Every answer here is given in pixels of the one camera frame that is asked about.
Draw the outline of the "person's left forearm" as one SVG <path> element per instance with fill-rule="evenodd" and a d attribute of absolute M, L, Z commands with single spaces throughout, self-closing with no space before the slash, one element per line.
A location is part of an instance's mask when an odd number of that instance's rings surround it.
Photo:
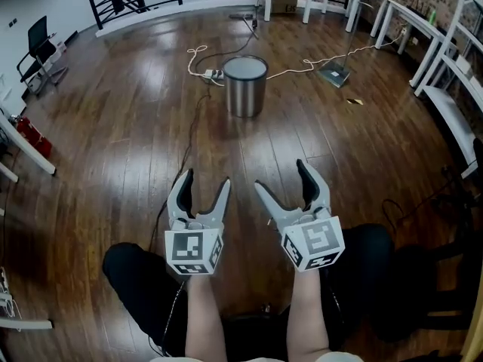
<path fill-rule="evenodd" d="M 227 362 L 223 325 L 210 277 L 192 276 L 187 296 L 186 357 L 201 362 Z"/>

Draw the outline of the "black round stool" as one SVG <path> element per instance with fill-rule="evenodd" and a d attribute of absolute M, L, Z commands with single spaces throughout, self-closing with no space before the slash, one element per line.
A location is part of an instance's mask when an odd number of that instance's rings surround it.
<path fill-rule="evenodd" d="M 242 314 L 222 319 L 229 362 L 269 358 L 288 362 L 288 311 L 282 314 Z"/>

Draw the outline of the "red fire extinguisher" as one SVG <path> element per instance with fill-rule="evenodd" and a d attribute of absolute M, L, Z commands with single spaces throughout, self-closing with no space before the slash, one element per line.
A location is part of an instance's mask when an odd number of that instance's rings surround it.
<path fill-rule="evenodd" d="M 9 118 L 9 122 L 43 157 L 50 157 L 52 150 L 51 142 L 40 133 L 26 116 L 12 115 Z"/>

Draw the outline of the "person's left leg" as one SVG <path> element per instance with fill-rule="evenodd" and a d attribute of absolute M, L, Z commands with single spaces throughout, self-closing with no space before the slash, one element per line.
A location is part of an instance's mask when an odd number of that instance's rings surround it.
<path fill-rule="evenodd" d="M 165 260 L 124 242 L 106 251 L 102 270 L 140 329 L 170 356 L 183 357 L 187 294 L 167 273 Z"/>

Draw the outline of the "floor stand with flat base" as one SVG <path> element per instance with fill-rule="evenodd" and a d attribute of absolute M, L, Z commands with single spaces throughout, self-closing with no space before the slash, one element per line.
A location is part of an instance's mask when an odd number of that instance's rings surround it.
<path fill-rule="evenodd" d="M 357 25 L 359 22 L 359 17 L 361 14 L 362 3 L 358 3 L 355 22 L 352 28 L 350 40 L 349 40 L 349 47 L 346 50 L 346 53 L 342 57 L 335 57 L 331 60 L 328 60 L 319 70 L 318 74 L 325 80 L 331 83 L 336 88 L 341 88 L 344 83 L 346 82 L 347 78 L 350 75 L 350 71 L 347 69 L 346 64 L 349 57 L 349 53 L 352 50 L 352 43 L 355 37 L 355 33 L 357 30 Z"/>

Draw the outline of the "steel trash can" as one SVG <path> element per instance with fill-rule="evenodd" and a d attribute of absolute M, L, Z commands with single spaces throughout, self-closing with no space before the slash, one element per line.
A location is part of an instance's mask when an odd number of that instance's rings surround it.
<path fill-rule="evenodd" d="M 241 55 L 222 66 L 226 109 L 231 116 L 254 118 L 263 110 L 269 67 L 265 60 Z"/>

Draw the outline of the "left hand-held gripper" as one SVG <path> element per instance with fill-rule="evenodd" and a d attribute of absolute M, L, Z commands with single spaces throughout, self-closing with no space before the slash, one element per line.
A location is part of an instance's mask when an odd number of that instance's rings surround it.
<path fill-rule="evenodd" d="M 165 231 L 167 264 L 180 276 L 212 275 L 223 250 L 223 230 L 204 225 L 222 225 L 229 200 L 231 181 L 219 186 L 211 208 L 192 215 L 194 171 L 186 170 L 175 181 L 167 199 L 168 217 L 173 221 Z"/>

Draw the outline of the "white desk with slanted leg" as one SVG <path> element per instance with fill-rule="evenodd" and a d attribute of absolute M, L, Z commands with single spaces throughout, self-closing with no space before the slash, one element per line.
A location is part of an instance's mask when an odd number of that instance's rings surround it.
<path fill-rule="evenodd" d="M 45 172 L 52 176 L 56 173 L 56 167 L 18 132 L 0 107 L 0 145 L 8 147 L 12 143 Z"/>

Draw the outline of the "cardboard box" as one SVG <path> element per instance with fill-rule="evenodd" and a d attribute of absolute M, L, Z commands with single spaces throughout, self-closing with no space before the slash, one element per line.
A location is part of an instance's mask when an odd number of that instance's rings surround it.
<path fill-rule="evenodd" d="M 297 10 L 298 0 L 272 0 L 272 14 L 294 14 Z"/>

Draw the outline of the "short white table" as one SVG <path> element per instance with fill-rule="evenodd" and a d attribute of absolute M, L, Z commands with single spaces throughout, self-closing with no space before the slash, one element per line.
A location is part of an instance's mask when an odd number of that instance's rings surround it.
<path fill-rule="evenodd" d="M 430 40 L 430 46 L 427 49 L 427 54 L 429 55 L 429 58 L 432 58 L 433 54 L 438 49 L 438 45 L 445 37 L 435 26 L 430 24 L 429 21 L 394 0 L 388 0 L 386 15 L 384 17 L 383 24 L 380 27 L 380 32 L 375 44 L 376 49 L 380 49 L 383 46 L 383 40 L 389 29 L 389 24 L 392 20 L 392 15 L 394 12 L 396 12 L 407 23 L 407 29 L 405 34 L 402 36 L 398 53 L 402 54 L 409 38 L 411 37 L 411 30 L 415 28 Z"/>

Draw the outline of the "person's white shirt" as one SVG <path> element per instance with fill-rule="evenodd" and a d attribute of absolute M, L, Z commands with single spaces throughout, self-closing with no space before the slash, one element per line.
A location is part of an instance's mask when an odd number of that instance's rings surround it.
<path fill-rule="evenodd" d="M 157 357 L 152 359 L 150 362 L 202 362 L 198 359 L 193 359 L 190 357 Z M 247 360 L 243 362 L 284 362 L 282 360 L 258 357 L 252 360 Z M 364 362 L 359 356 L 355 354 L 350 354 L 346 352 L 328 352 L 323 354 L 318 359 L 313 362 Z"/>

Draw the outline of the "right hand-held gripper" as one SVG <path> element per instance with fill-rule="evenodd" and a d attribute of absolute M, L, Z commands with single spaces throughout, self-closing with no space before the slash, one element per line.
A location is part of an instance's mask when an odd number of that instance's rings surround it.
<path fill-rule="evenodd" d="M 297 171 L 302 180 L 304 210 L 331 208 L 330 189 L 321 174 L 310 164 L 297 159 Z M 281 246 L 299 272 L 333 265 L 346 249 L 338 216 L 323 210 L 317 216 L 302 216 L 300 207 L 288 209 L 262 182 L 254 188 L 282 235 Z"/>

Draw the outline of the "person's leg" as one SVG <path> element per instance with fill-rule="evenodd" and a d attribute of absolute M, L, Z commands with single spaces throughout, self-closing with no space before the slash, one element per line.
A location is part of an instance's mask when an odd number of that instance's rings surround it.
<path fill-rule="evenodd" d="M 187 294 L 167 273 L 165 260 L 124 242 L 106 251 L 102 270 L 140 329 L 170 356 L 183 357 Z"/>
<path fill-rule="evenodd" d="M 344 229 L 343 239 L 346 248 L 339 259 L 319 270 L 321 308 L 332 351 L 376 311 L 394 254 L 394 243 L 381 224 Z"/>

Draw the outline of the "black metal chair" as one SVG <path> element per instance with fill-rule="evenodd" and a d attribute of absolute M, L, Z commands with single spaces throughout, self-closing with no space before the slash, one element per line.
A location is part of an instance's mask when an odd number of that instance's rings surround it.
<path fill-rule="evenodd" d="M 483 180 L 483 142 L 473 147 L 477 177 Z M 474 212 L 483 211 L 483 189 L 476 195 L 451 167 L 443 167 L 445 184 L 425 202 L 454 232 L 444 244 L 398 248 L 371 323 L 384 342 L 397 342 L 418 330 L 468 330 L 483 266 L 483 229 Z"/>

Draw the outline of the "person's right leg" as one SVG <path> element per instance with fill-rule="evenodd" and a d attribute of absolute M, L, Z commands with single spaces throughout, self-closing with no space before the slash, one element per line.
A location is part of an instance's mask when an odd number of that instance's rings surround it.
<path fill-rule="evenodd" d="M 394 254 L 394 243 L 381 224 L 344 229 L 343 239 L 346 248 L 339 259 L 319 270 L 321 308 L 332 351 L 376 311 Z"/>

